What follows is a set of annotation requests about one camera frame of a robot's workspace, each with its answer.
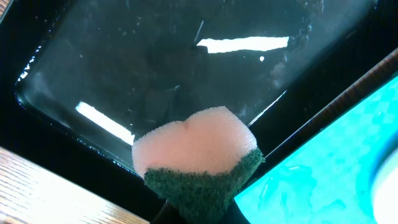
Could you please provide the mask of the pink green sponge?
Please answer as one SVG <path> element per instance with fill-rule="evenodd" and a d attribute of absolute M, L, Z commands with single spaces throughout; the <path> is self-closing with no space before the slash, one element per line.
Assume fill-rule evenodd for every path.
<path fill-rule="evenodd" d="M 158 127 L 132 145 L 136 174 L 183 223 L 218 223 L 264 156 L 249 128 L 224 106 Z"/>

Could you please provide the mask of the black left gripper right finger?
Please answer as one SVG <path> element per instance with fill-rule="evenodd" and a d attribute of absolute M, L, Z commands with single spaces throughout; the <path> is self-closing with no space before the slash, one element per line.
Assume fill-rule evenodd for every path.
<path fill-rule="evenodd" d="M 229 205 L 227 211 L 220 220 L 220 224 L 250 224 L 235 200 Z"/>

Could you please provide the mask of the white pink plate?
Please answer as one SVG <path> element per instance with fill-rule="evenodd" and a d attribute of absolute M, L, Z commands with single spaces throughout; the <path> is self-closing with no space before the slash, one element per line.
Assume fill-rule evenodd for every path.
<path fill-rule="evenodd" d="M 378 224 L 397 224 L 397 149 L 386 157 L 376 172 L 372 205 Z"/>

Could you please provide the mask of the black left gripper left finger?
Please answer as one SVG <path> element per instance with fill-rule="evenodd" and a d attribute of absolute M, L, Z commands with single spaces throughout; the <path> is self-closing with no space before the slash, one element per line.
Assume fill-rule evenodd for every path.
<path fill-rule="evenodd" d="M 166 201 L 150 224 L 183 224 L 179 211 Z"/>

